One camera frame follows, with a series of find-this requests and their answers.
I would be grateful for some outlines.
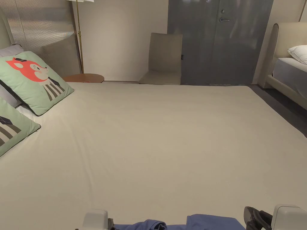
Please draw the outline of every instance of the chair seat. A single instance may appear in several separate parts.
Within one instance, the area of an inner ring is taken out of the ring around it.
[[[181,73],[148,71],[138,82],[148,85],[180,85]]]

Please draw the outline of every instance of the beige wall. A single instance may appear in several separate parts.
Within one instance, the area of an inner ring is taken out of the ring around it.
[[[151,32],[167,33],[168,0],[97,0],[79,3],[79,13],[84,72],[106,80],[138,81],[148,70]]]
[[[273,25],[277,22],[298,22],[304,3],[305,0],[274,0],[254,75],[254,84],[258,82]]]

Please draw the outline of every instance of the green pillow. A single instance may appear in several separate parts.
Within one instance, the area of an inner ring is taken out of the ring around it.
[[[74,91],[32,52],[0,58],[0,84],[37,116]]]
[[[0,98],[0,156],[40,128]]]

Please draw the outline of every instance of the bed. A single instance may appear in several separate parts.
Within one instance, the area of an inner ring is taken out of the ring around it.
[[[277,203],[307,209],[307,140],[245,86],[70,83],[41,129],[0,157],[0,229],[185,224]]]
[[[307,109],[307,96],[304,91],[307,89],[306,69],[287,52],[291,47],[305,44],[307,44],[306,22],[276,23],[272,29],[258,84],[263,88],[277,89]]]

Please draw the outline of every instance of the round table top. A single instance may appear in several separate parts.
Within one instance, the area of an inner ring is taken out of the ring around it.
[[[76,74],[63,78],[66,82],[102,83],[104,77],[99,74]]]

